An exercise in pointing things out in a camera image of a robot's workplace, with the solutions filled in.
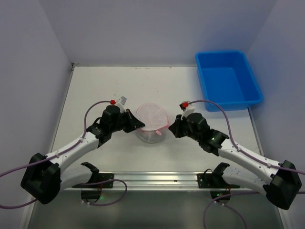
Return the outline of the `white pink mesh laundry bag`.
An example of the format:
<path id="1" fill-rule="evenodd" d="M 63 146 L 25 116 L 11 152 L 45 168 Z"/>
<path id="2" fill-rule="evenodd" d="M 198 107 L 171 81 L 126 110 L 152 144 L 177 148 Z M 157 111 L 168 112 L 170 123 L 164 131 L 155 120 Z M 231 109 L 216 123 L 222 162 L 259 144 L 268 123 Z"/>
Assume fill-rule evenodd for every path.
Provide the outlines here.
<path id="1" fill-rule="evenodd" d="M 136 131 L 137 136 L 142 141 L 155 144 L 165 140 L 169 118 L 160 105 L 155 103 L 142 104 L 136 110 L 136 118 L 145 124 L 145 127 Z"/>

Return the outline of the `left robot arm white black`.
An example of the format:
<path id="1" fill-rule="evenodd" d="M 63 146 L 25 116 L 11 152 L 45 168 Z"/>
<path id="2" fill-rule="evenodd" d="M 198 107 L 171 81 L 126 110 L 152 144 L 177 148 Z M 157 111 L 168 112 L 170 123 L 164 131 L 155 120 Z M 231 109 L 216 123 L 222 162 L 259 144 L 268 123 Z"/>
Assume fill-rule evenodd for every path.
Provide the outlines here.
<path id="1" fill-rule="evenodd" d="M 20 185 L 42 204 L 50 203 L 61 190 L 72 186 L 98 186 L 102 180 L 97 167 L 88 162 L 81 163 L 75 172 L 68 167 L 108 142 L 113 133 L 130 133 L 143 127 L 145 124 L 129 109 L 109 105 L 91 126 L 85 126 L 78 139 L 56 152 L 32 156 Z"/>

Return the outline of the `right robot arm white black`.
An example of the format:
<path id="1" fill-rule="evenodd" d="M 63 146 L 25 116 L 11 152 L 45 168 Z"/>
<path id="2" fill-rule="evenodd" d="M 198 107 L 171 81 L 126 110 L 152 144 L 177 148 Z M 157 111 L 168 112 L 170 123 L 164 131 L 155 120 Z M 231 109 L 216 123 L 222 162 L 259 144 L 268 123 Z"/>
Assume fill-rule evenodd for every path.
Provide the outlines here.
<path id="1" fill-rule="evenodd" d="M 189 137 L 207 153 L 230 160 L 240 166 L 220 164 L 214 170 L 221 184 L 237 185 L 264 194 L 278 208 L 288 210 L 302 187 L 295 165 L 280 163 L 239 145 L 231 137 L 212 129 L 200 113 L 176 116 L 168 128 L 176 138 Z"/>

